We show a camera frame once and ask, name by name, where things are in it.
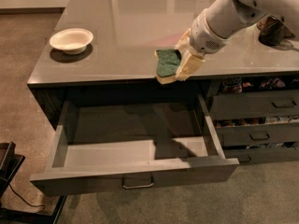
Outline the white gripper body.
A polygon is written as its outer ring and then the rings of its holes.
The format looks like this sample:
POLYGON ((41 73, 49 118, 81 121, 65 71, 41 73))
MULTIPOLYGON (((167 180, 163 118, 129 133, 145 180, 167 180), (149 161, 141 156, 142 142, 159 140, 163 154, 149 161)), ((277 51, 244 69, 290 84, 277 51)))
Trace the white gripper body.
POLYGON ((207 23, 207 8, 205 8, 193 21, 190 32, 190 45, 198 52, 214 54, 230 41, 222 38, 212 31, 207 23))

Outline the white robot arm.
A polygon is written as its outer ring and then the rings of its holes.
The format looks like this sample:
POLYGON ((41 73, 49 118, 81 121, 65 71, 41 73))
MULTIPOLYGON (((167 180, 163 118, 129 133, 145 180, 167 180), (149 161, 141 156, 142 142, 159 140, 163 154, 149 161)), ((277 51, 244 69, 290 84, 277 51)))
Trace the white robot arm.
POLYGON ((236 32, 267 15, 293 34, 299 33, 299 0, 216 0, 201 11, 175 45, 181 54, 176 79, 187 79, 202 66, 205 55, 218 52, 236 32))

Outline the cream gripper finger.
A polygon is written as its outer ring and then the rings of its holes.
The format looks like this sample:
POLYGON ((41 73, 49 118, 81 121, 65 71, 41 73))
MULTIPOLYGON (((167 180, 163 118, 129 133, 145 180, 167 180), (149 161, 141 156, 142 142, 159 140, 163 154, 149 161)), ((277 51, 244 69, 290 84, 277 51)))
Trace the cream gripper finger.
POLYGON ((179 51, 185 51, 190 45, 190 31, 191 29, 187 29, 183 36, 179 39, 177 44, 175 45, 175 49, 179 51))
POLYGON ((193 55, 186 51, 181 58, 175 79, 184 81, 193 75, 205 62, 203 56, 193 55))

